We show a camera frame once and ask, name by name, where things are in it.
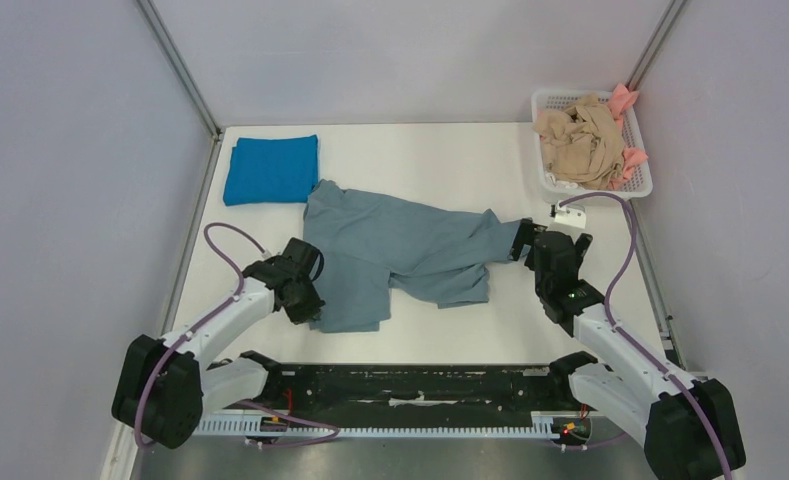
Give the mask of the folded bright blue t shirt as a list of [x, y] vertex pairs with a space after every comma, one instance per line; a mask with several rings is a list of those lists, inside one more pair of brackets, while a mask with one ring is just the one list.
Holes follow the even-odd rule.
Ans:
[[223, 202], [304, 203], [319, 182], [319, 138], [240, 138], [232, 148]]

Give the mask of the left aluminium frame post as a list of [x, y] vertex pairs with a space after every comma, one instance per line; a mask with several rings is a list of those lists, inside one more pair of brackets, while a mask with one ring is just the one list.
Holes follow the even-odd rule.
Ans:
[[152, 0], [135, 0], [134, 3], [138, 7], [147, 27], [157, 41], [162, 54], [169, 62], [175, 77], [182, 86], [183, 91], [209, 137], [213, 140], [217, 140], [222, 133], [222, 128], [207, 105], [200, 88], [188, 68], [155, 2]]

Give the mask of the white plastic laundry basket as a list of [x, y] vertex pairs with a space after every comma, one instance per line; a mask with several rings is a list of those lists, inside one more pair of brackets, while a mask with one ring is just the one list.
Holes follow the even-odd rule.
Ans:
[[622, 129], [626, 143], [623, 151], [623, 172], [612, 180], [606, 190], [588, 190], [575, 183], [564, 182], [547, 172], [542, 162], [541, 145], [538, 134], [534, 132], [535, 158], [538, 166], [538, 181], [541, 197], [554, 203], [572, 196], [589, 193], [591, 191], [607, 191], [623, 199], [641, 198], [649, 195], [653, 188], [652, 177], [648, 166], [648, 155], [644, 147], [640, 128], [633, 106], [638, 99], [637, 92], [629, 91], [620, 84], [613, 91], [585, 91], [585, 90], [540, 90], [531, 96], [531, 113], [533, 125], [537, 115], [547, 109], [563, 109], [575, 100], [594, 93], [599, 100], [606, 104], [613, 117]]

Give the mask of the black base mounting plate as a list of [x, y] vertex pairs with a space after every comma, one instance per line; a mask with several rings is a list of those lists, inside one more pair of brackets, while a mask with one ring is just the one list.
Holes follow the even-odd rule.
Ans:
[[576, 413], [566, 368], [269, 362], [242, 399], [336, 427], [522, 426], [536, 411]]

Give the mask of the aluminium frame post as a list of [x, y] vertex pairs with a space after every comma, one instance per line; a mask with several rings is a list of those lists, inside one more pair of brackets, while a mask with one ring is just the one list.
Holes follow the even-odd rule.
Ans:
[[183, 91], [209, 137], [213, 140], [217, 140], [222, 133], [222, 128], [207, 105], [200, 88], [188, 68], [155, 2], [152, 0], [135, 0], [134, 3], [138, 7], [147, 27], [157, 41], [162, 54], [169, 62], [175, 77], [182, 86]]
[[689, 0], [670, 0], [664, 13], [658, 20], [653, 33], [643, 48], [633, 70], [631, 71], [626, 86], [629, 90], [638, 90], [643, 83], [648, 71], [659, 56], [666, 41], [677, 25]]

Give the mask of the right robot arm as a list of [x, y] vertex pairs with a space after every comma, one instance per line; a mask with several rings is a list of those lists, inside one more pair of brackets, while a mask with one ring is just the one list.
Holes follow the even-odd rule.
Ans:
[[550, 364], [550, 400], [601, 413], [642, 447], [659, 479], [732, 478], [747, 457], [730, 391], [652, 351], [613, 315], [579, 276], [591, 240], [524, 219], [510, 251], [533, 271], [546, 316], [587, 348]]

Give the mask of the grey blue t shirt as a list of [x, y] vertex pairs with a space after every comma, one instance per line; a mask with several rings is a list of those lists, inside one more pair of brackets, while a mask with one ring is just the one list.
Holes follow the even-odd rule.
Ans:
[[394, 289], [440, 309], [485, 303], [488, 266], [511, 261], [520, 225], [492, 210], [447, 211], [322, 180], [303, 214], [303, 238], [324, 260], [314, 285], [325, 305], [312, 327], [376, 331]]

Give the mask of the right aluminium frame post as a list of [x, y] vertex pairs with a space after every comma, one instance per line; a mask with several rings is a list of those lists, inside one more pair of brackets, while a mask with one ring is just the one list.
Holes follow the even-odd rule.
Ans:
[[638, 90], [643, 83], [648, 71], [659, 56], [666, 41], [677, 25], [689, 0], [670, 0], [664, 13], [658, 20], [653, 33], [643, 48], [633, 70], [631, 71], [626, 86], [629, 90]]

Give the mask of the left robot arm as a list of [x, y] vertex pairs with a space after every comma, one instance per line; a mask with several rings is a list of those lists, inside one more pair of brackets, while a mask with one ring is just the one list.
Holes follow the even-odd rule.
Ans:
[[250, 399], [277, 405], [282, 379], [259, 362], [217, 357], [256, 322], [283, 312], [293, 324], [319, 320], [324, 301], [313, 284], [322, 273], [319, 249], [297, 238], [282, 253], [235, 272], [235, 288], [212, 311], [160, 338], [141, 335], [127, 348], [112, 417], [146, 444], [175, 449], [206, 414]]

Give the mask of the beige t shirt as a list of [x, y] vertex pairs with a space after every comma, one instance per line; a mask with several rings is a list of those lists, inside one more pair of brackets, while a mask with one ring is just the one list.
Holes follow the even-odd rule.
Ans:
[[563, 109], [537, 115], [542, 162], [556, 179], [588, 190], [606, 190], [623, 172], [626, 147], [612, 112], [594, 93]]

